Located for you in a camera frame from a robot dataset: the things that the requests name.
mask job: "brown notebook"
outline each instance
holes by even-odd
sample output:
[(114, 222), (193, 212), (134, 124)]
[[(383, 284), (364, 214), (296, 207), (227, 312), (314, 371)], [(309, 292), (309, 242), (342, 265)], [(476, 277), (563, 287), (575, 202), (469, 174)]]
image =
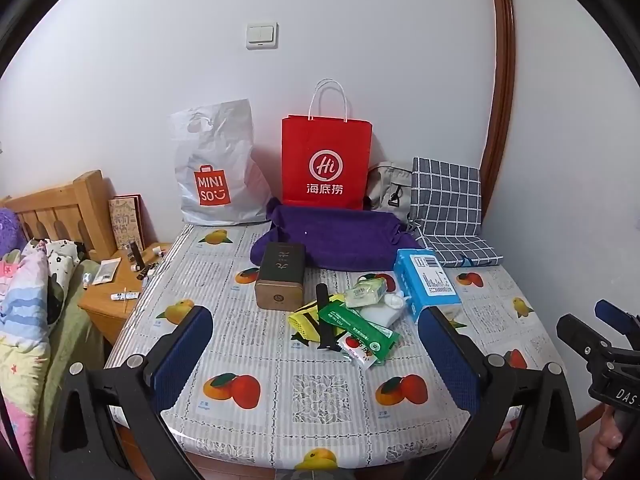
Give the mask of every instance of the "brown notebook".
[(129, 242), (132, 241), (138, 244), (141, 252), (145, 248), (140, 215), (141, 201), (140, 195), (115, 196), (109, 200), (111, 227), (119, 249), (128, 249)]

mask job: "blue gripper pad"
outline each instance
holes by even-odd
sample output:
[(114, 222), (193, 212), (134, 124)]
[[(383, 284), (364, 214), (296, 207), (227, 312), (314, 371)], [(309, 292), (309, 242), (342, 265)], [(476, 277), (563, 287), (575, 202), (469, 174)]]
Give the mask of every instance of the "blue gripper pad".
[(633, 316), (620, 310), (607, 300), (600, 300), (596, 303), (596, 317), (604, 321), (617, 332), (626, 336), (640, 335), (640, 328)]
[[(436, 306), (432, 306), (420, 313), (418, 336), (456, 406), (473, 416), (480, 407), (481, 378), (454, 341), (454, 337), (461, 336), (455, 333), (439, 310), (434, 312), (436, 309)], [(436, 317), (441, 317), (449, 326), (443, 326)]]
[(156, 413), (168, 410), (178, 400), (212, 334), (210, 311), (197, 305), (149, 351), (145, 382), (151, 388), (150, 402)]

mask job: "purple fluffy toy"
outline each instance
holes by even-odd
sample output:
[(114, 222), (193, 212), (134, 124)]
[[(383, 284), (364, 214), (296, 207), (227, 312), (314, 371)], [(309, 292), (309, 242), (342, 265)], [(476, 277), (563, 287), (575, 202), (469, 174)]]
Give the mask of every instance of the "purple fluffy toy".
[(26, 244), (18, 215), (0, 207), (0, 258), (14, 249), (23, 250)]

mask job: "red paper bag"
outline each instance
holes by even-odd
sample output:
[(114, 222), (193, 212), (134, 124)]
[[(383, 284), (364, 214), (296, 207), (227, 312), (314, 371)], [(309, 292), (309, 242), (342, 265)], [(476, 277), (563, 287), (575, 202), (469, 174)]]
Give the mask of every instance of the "red paper bag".
[[(319, 89), (335, 82), (344, 118), (313, 117)], [(337, 81), (316, 85), (306, 116), (282, 120), (282, 201), (288, 205), (362, 209), (366, 192), (371, 123), (347, 119), (347, 100)]]
[(200, 205), (225, 205), (231, 203), (224, 170), (214, 170), (209, 164), (194, 171)]

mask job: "wooden bedside table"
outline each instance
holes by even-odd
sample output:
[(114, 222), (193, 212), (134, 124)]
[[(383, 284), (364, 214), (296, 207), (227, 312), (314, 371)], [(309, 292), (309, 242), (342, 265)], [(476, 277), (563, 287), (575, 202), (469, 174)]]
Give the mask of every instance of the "wooden bedside table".
[[(171, 244), (151, 244), (142, 252), (146, 264), (158, 259), (153, 254), (153, 248), (156, 246), (160, 246), (163, 251), (168, 251)], [(112, 345), (116, 343), (120, 330), (138, 304), (138, 300), (113, 301), (111, 294), (124, 292), (125, 288), (127, 292), (142, 290), (142, 281), (136, 278), (139, 273), (131, 270), (127, 253), (128, 251), (121, 250), (112, 256), (112, 258), (121, 258), (113, 281), (100, 285), (89, 285), (78, 302), (78, 306), (89, 315), (91, 322)]]

